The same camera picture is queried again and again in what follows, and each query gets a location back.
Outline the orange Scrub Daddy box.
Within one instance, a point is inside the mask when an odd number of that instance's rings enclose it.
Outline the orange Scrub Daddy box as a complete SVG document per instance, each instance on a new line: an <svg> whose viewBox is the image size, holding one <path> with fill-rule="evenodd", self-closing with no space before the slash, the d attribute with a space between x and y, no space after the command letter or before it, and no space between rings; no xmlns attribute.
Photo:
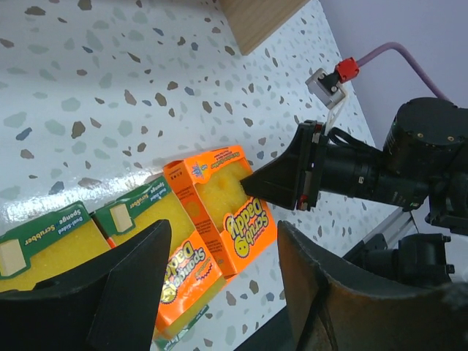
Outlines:
<svg viewBox="0 0 468 351"><path fill-rule="evenodd" d="M252 169L240 145L172 161L163 171L225 277L242 272L276 240L267 203L241 185Z"/></svg>

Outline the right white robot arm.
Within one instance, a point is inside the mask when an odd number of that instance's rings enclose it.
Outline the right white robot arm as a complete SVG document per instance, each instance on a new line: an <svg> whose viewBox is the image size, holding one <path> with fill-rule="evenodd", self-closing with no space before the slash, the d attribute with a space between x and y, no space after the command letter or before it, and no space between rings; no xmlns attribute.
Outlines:
<svg viewBox="0 0 468 351"><path fill-rule="evenodd" d="M241 181L245 193L309 211L319 193L394 205L429 204L426 222L467 234L467 110L421 97L397 111L382 149L331 123L301 123L285 151Z"/></svg>

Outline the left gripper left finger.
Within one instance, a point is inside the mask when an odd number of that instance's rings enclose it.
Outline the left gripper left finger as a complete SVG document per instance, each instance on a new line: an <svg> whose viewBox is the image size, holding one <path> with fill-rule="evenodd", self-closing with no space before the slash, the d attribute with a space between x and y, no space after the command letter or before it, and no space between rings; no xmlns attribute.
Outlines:
<svg viewBox="0 0 468 351"><path fill-rule="evenodd" d="M149 350L170 243L158 220L33 290L3 292L1 349Z"/></svg>

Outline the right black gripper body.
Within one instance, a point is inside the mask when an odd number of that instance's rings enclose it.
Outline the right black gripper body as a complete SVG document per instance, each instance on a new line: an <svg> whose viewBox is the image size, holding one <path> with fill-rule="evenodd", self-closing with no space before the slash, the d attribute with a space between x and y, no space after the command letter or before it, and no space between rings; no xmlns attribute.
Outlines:
<svg viewBox="0 0 468 351"><path fill-rule="evenodd" d="M298 195L295 208L309 211L321 191L372 199L380 171L380 151L324 123L299 124L292 141L298 152Z"/></svg>

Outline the Sponge Daddy sponge pack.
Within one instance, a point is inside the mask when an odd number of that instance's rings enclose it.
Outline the Sponge Daddy sponge pack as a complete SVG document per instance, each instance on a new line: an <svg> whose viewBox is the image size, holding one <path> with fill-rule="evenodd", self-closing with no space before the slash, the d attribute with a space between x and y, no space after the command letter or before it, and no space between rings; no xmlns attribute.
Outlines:
<svg viewBox="0 0 468 351"><path fill-rule="evenodd" d="M1 291L32 290L110 249L82 202L51 211L1 237Z"/></svg>
<svg viewBox="0 0 468 351"><path fill-rule="evenodd" d="M98 208L91 216L117 245L157 220L169 221L170 251L154 338L175 337L224 287L221 269L164 176Z"/></svg>

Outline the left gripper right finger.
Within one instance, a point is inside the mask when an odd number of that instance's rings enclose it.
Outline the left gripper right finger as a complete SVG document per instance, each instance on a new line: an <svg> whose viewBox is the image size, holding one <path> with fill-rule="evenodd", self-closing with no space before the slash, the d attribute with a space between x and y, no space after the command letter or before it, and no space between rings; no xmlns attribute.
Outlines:
<svg viewBox="0 0 468 351"><path fill-rule="evenodd" d="M419 288L365 271L277 225L295 350L466 350L467 284Z"/></svg>

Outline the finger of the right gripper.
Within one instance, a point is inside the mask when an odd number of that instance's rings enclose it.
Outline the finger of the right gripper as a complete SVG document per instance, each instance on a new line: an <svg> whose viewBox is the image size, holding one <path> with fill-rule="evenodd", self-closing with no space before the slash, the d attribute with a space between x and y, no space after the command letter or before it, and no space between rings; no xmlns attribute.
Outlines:
<svg viewBox="0 0 468 351"><path fill-rule="evenodd" d="M273 161L241 180L249 196L285 209L295 209L302 161L303 126L300 124L286 150Z"/></svg>

